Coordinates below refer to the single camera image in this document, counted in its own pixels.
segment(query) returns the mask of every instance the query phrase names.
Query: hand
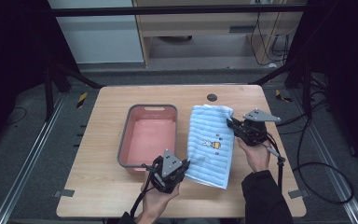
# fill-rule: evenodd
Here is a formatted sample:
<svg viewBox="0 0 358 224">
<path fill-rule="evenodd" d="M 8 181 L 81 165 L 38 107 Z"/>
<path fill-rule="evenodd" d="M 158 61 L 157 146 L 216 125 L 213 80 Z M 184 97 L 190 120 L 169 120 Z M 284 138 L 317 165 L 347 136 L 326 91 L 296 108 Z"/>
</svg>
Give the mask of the hand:
<svg viewBox="0 0 358 224">
<path fill-rule="evenodd" d="M 144 190 L 145 183 L 149 176 L 149 172 L 145 172 L 145 181 L 141 187 L 141 190 Z M 154 189 L 153 184 L 150 182 L 147 186 L 147 189 L 150 189 L 144 196 L 143 199 L 143 212 L 136 219 L 136 223 L 153 223 L 156 219 L 161 216 L 167 207 L 168 202 L 174 197 L 179 195 L 179 185 L 177 184 L 171 194 L 164 192 L 159 192 L 157 189 Z"/>
<path fill-rule="evenodd" d="M 242 139 L 239 137 L 236 138 L 240 148 L 246 153 L 246 160 L 254 173 L 269 168 L 269 152 L 266 149 L 266 147 L 270 147 L 269 141 L 265 141 L 263 145 L 249 147 L 242 141 Z"/>
</svg>

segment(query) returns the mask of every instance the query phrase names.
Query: person's arm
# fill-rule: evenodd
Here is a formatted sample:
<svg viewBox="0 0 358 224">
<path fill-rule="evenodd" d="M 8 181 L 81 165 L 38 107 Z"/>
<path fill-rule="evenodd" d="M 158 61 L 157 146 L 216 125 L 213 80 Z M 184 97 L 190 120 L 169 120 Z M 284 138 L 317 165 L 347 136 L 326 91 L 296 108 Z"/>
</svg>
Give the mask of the person's arm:
<svg viewBox="0 0 358 224">
<path fill-rule="evenodd" d="M 246 201 L 245 223 L 293 223 L 286 200 L 269 171 L 269 152 L 265 148 L 269 142 L 265 142 L 264 146 L 249 147 L 240 138 L 237 141 L 253 170 L 242 181 Z"/>
<path fill-rule="evenodd" d="M 145 183 L 149 176 L 149 172 L 145 172 L 145 181 L 141 186 L 141 191 L 145 188 Z M 119 224 L 150 224 L 154 223 L 159 216 L 164 212 L 167 207 L 168 202 L 174 197 L 179 195 L 179 185 L 177 184 L 171 194 L 159 192 L 149 183 L 147 189 L 149 191 L 145 194 L 142 199 L 143 202 L 143 211 L 139 216 L 134 220 L 131 219 L 131 216 L 126 212 L 123 214 L 122 218 L 118 222 Z"/>
</svg>

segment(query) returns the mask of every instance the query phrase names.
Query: black sleeve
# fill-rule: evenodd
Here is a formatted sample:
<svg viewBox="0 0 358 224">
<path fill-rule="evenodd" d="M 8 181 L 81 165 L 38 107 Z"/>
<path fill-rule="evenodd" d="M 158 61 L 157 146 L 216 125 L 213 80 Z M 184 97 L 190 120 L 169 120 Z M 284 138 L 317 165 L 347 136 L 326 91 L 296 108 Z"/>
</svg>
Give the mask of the black sleeve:
<svg viewBox="0 0 358 224">
<path fill-rule="evenodd" d="M 128 212 L 125 212 L 123 216 L 121 217 L 118 224 L 136 224 L 135 221 L 130 217 L 130 214 Z"/>
<path fill-rule="evenodd" d="M 286 224 L 293 218 L 270 171 L 249 174 L 242 181 L 246 224 Z"/>
</svg>

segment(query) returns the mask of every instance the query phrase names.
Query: black cord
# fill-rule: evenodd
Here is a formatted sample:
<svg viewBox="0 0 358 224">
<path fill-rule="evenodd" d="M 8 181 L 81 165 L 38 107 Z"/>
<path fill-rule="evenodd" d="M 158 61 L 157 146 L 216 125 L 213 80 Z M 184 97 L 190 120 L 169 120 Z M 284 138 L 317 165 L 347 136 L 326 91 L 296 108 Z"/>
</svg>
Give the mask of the black cord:
<svg viewBox="0 0 358 224">
<path fill-rule="evenodd" d="M 315 112 L 316 110 L 315 110 L 315 108 L 317 107 L 317 106 L 319 106 L 319 105 L 322 105 L 322 104 L 325 104 L 326 103 L 326 101 L 325 100 L 322 100 L 321 102 L 319 102 L 319 103 L 317 103 L 316 105 L 314 105 L 311 109 L 312 109 L 312 112 Z M 282 123 L 279 123 L 279 124 L 277 124 L 276 126 L 277 127 L 282 127 L 282 126 L 284 126 L 284 125 L 287 125 L 287 124 L 290 124 L 290 123 L 293 123 L 293 122 L 295 122 L 295 121 L 297 121 L 297 120 L 299 120 L 299 119 L 301 119 L 301 118 L 303 118 L 303 117 L 305 117 L 307 114 L 306 113 L 303 113 L 303 114 L 301 114 L 301 115 L 299 115 L 299 116 L 297 116 L 297 117 L 294 117 L 294 118 L 292 118 L 292 119 L 288 119 L 288 120 L 286 120 L 286 121 L 284 121 L 284 122 L 282 122 Z"/>
<path fill-rule="evenodd" d="M 284 52 L 283 52 L 283 60 L 284 63 L 286 63 L 287 56 L 289 55 L 289 35 L 286 35 L 285 41 L 284 41 Z"/>
<path fill-rule="evenodd" d="M 146 167 L 146 170 L 147 169 L 154 169 L 155 165 L 156 164 L 153 163 L 151 167 L 147 167 L 145 164 L 142 164 L 143 167 Z M 142 199 L 146 195 L 146 193 L 154 188 L 154 187 L 152 187 L 151 189 L 147 189 L 149 187 L 150 179 L 151 179 L 152 174 L 153 174 L 153 172 L 149 173 L 149 176 L 147 177 L 147 180 L 146 180 L 146 183 L 145 183 L 144 190 L 142 190 L 142 192 L 139 194 L 138 198 L 136 199 L 136 201 L 135 201 L 135 203 L 134 203 L 134 205 L 133 205 L 133 207 L 131 209 L 131 212 L 130 212 L 131 218 L 135 217 L 135 211 L 138 208 L 139 203 L 142 201 Z"/>
<path fill-rule="evenodd" d="M 284 162 L 286 161 L 286 159 L 281 156 L 281 153 L 278 149 L 278 145 L 270 133 L 267 133 L 267 140 L 272 144 L 275 151 L 278 153 L 278 163 L 277 163 L 278 164 L 278 187 L 279 187 L 280 191 L 282 192 L 283 166 L 284 166 Z"/>
<path fill-rule="evenodd" d="M 310 97 L 312 98 L 312 96 L 314 96 L 314 95 L 316 95 L 316 94 L 322 94 L 322 95 L 326 95 L 326 92 L 325 91 L 315 91 L 315 92 L 313 92 L 311 95 L 310 95 Z"/>
<path fill-rule="evenodd" d="M 322 81 L 320 81 L 319 79 L 317 79 L 316 77 L 311 76 L 311 84 L 313 84 L 316 88 L 318 88 L 319 90 L 322 91 L 326 91 L 327 90 L 327 85 L 324 84 Z"/>
<path fill-rule="evenodd" d="M 289 35 L 285 35 L 285 42 L 284 42 L 284 48 L 283 49 L 275 49 L 275 45 L 277 43 L 277 40 L 279 37 L 279 35 L 275 35 L 275 38 L 274 38 L 274 42 L 272 42 L 272 46 L 271 46 L 271 52 L 273 55 L 277 56 L 277 57 L 282 57 L 284 53 L 288 53 L 289 50 L 287 49 L 287 46 L 288 45 L 288 42 L 289 42 L 289 38 L 288 38 Z"/>
<path fill-rule="evenodd" d="M 290 132 L 290 133 L 279 133 L 280 135 L 285 135 L 285 134 L 292 134 L 292 133 L 301 133 L 302 130 L 299 131 L 294 131 L 294 132 Z"/>
<path fill-rule="evenodd" d="M 22 120 L 25 118 L 25 116 L 27 116 L 27 114 L 28 114 L 27 109 L 25 109 L 24 107 L 16 106 L 16 107 L 14 107 L 14 108 L 15 108 L 15 109 L 21 109 L 21 110 L 23 110 L 23 111 L 24 111 L 24 114 L 22 115 L 21 118 L 15 120 L 15 121 L 13 121 L 13 122 L 6 123 L 6 125 L 12 125 L 12 124 L 18 123 L 18 122 L 22 121 Z"/>
<path fill-rule="evenodd" d="M 255 49 L 253 47 L 253 36 L 254 36 L 254 33 L 255 33 L 255 29 L 256 27 L 258 27 L 258 32 L 260 33 L 260 39 L 261 39 L 261 43 L 263 44 L 263 49 L 264 49 L 264 53 L 266 54 L 266 56 L 270 59 L 270 62 L 269 63 L 260 63 L 258 60 L 257 60 L 257 57 L 255 56 L 255 60 L 256 62 L 258 63 L 258 65 L 268 65 L 270 63 L 276 63 L 278 62 L 279 60 L 274 60 L 274 59 L 271 59 L 269 57 L 269 55 L 267 54 L 267 49 L 266 49 L 266 45 L 264 43 L 264 39 L 263 39 L 263 36 L 261 35 L 261 30 L 260 30 L 260 12 L 257 13 L 257 20 L 255 22 L 255 28 L 254 30 L 252 31 L 252 34 L 251 34 L 251 48 L 252 48 L 252 52 L 255 56 Z"/>
<path fill-rule="evenodd" d="M 303 132 L 301 133 L 301 136 L 300 136 L 300 141 L 298 143 L 298 148 L 297 148 L 297 167 L 295 169 L 293 169 L 293 172 L 294 171 L 298 171 L 298 174 L 301 178 L 301 181 L 304 183 L 304 185 L 307 187 L 307 189 L 309 189 L 313 194 L 315 194 L 317 197 L 319 197 L 320 199 L 328 202 L 328 203 L 333 203 L 333 204 L 344 204 L 344 203 L 348 203 L 354 196 L 354 188 L 353 188 L 353 184 L 351 183 L 351 181 L 348 179 L 347 176 L 345 176 L 342 172 L 340 172 L 337 168 L 329 165 L 329 164 L 326 164 L 326 163 L 323 163 L 323 162 L 306 162 L 306 163 L 303 163 L 303 164 L 300 164 L 300 149 L 301 149 L 301 145 L 302 145 L 302 141 L 304 139 L 304 134 L 305 134 L 305 131 L 307 129 L 307 127 L 310 125 L 310 122 L 311 122 L 311 118 L 308 118 L 307 121 L 306 121 L 306 125 L 304 126 L 304 129 L 303 129 Z M 344 200 L 344 201 L 333 201 L 333 200 L 330 200 L 330 199 L 327 199 L 325 198 L 324 196 L 322 196 L 321 194 L 319 194 L 316 190 L 314 190 L 313 188 L 310 187 L 310 185 L 307 183 L 307 181 L 305 181 L 305 178 L 304 176 L 302 175 L 301 173 L 301 168 L 305 167 L 305 166 L 309 166 L 309 165 L 323 165 L 323 166 L 327 166 L 329 167 L 330 169 L 333 169 L 334 171 L 336 171 L 337 173 L 339 173 L 340 175 L 342 175 L 344 178 L 345 178 L 345 181 L 348 183 L 350 189 L 351 189 L 351 195 L 348 197 L 348 199 Z"/>
</svg>

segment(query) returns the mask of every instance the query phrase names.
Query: metal rail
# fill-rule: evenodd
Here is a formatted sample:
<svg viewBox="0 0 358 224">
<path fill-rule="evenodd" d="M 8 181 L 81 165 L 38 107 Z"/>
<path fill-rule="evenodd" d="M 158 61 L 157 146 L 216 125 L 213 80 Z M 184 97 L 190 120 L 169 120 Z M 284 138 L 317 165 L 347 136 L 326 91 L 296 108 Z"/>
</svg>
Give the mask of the metal rail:
<svg viewBox="0 0 358 224">
<path fill-rule="evenodd" d="M 296 103 L 298 110 L 300 113 L 304 113 L 303 107 L 301 105 L 301 96 L 298 91 L 289 90 L 290 94 L 293 96 L 294 102 Z M 310 124 L 310 135 L 312 137 L 313 142 L 316 145 L 316 151 L 319 154 L 319 157 L 322 162 L 329 164 L 333 167 L 337 168 L 336 163 L 334 162 L 331 154 L 328 151 L 328 148 L 324 144 L 324 140 L 322 139 L 321 135 L 319 134 L 316 126 L 311 123 Z M 339 175 L 336 172 L 333 172 L 331 169 L 327 169 L 327 174 L 330 177 L 330 181 L 332 182 L 336 193 L 340 200 L 345 200 L 351 194 L 351 189 L 348 186 L 347 182 L 345 181 L 342 175 Z M 345 210 L 347 211 L 348 217 L 350 218 L 353 224 L 358 224 L 358 202 L 356 201 L 355 197 L 344 205 Z"/>
<path fill-rule="evenodd" d="M 172 6 L 172 7 L 98 7 L 98 8 L 54 8 L 49 10 L 25 10 L 28 15 L 54 17 L 161 15 L 195 13 L 249 13 L 249 12 L 297 12 L 305 11 L 307 4 L 295 5 L 221 5 L 221 6 Z"/>
<path fill-rule="evenodd" d="M 45 122 L 40 131 L 39 135 L 37 136 L 34 145 L 28 154 L 27 159 L 25 160 L 24 164 L 21 167 L 19 174 L 17 175 L 16 180 L 14 181 L 13 185 L 11 186 L 10 191 L 8 192 L 5 200 L 2 202 L 0 206 L 0 224 L 7 223 L 14 206 L 16 205 L 17 200 L 20 198 L 22 190 L 27 183 L 28 177 L 30 176 L 31 172 L 34 169 L 34 165 L 36 164 L 37 159 L 39 158 L 40 152 L 45 145 L 48 135 L 50 134 L 54 123 L 60 114 L 62 109 L 62 103 L 65 98 L 65 94 L 60 94 L 57 103 L 55 105 L 56 109 L 52 114 L 51 118 Z"/>
</svg>

